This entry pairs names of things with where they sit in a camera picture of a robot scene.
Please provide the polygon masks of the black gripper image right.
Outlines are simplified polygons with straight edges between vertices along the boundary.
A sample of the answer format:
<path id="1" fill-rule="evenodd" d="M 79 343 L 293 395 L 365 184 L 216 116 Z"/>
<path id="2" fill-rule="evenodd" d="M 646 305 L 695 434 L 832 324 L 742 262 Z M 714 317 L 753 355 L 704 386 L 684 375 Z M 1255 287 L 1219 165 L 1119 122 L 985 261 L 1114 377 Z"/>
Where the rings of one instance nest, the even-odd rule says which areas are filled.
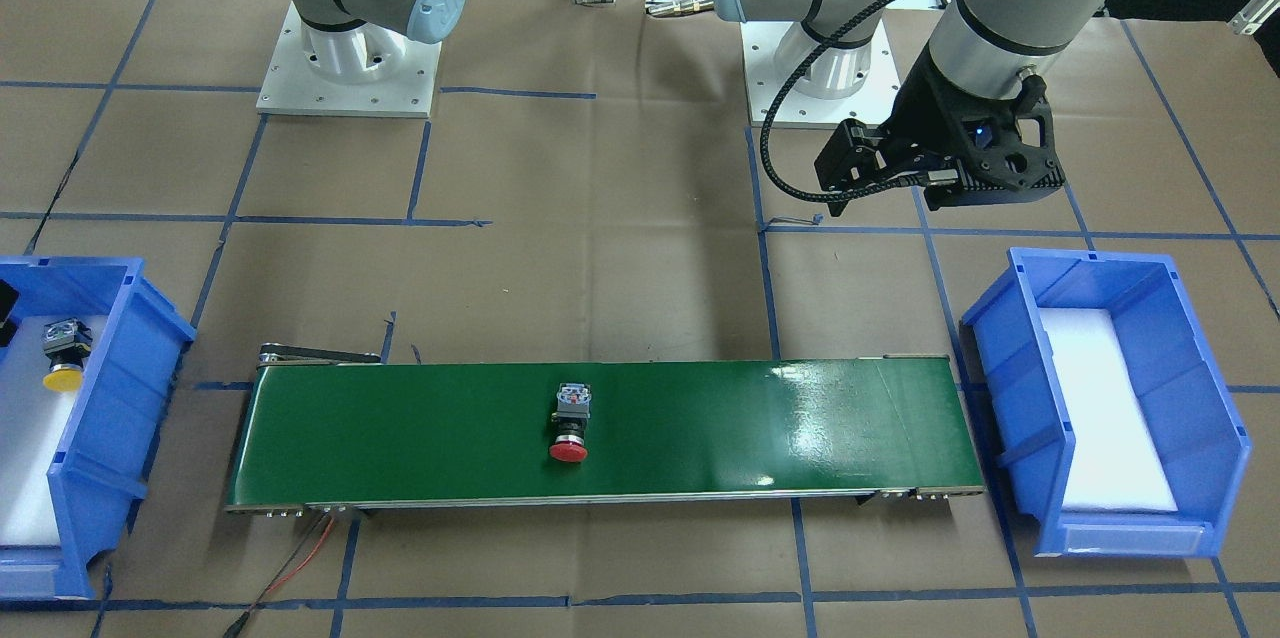
<path id="1" fill-rule="evenodd" d="M 828 214 L 841 217 L 852 200 L 896 188 L 928 187 L 931 209 L 1034 202 L 1062 188 L 1047 83 L 1030 73 L 1015 88 L 1011 99 L 966 94 L 923 53 L 884 131 L 849 118 L 819 151 L 819 186 L 854 187 L 835 192 Z M 891 167 L 920 172 L 896 176 Z"/>

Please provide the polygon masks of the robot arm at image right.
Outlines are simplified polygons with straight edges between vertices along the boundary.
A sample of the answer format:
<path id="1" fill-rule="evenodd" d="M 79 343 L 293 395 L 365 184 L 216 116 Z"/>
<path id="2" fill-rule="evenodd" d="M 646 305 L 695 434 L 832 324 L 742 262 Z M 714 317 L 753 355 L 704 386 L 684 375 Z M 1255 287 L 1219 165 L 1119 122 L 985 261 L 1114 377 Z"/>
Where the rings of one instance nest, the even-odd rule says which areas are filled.
<path id="1" fill-rule="evenodd" d="M 815 159 L 818 190 L 778 174 L 771 129 L 791 92 L 823 90 L 823 59 L 868 51 L 896 0 L 713 1 L 723 20 L 791 26 L 760 135 L 762 167 L 791 197 L 838 217 L 854 200 L 913 186 L 932 210 L 1034 202 L 1065 186 L 1044 76 L 1105 0 L 950 0 L 888 117 L 877 127 L 855 117 L 836 126 Z"/>

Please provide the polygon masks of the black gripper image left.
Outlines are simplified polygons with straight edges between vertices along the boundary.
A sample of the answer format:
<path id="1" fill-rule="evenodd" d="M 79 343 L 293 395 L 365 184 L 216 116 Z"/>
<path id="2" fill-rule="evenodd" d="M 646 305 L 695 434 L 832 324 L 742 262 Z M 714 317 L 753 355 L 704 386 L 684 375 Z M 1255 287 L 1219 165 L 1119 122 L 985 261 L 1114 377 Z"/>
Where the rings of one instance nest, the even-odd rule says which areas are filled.
<path id="1" fill-rule="evenodd" d="M 15 318 L 17 304 L 20 292 L 5 281 L 0 281 L 0 348 L 8 348 L 18 332 L 18 319 Z"/>

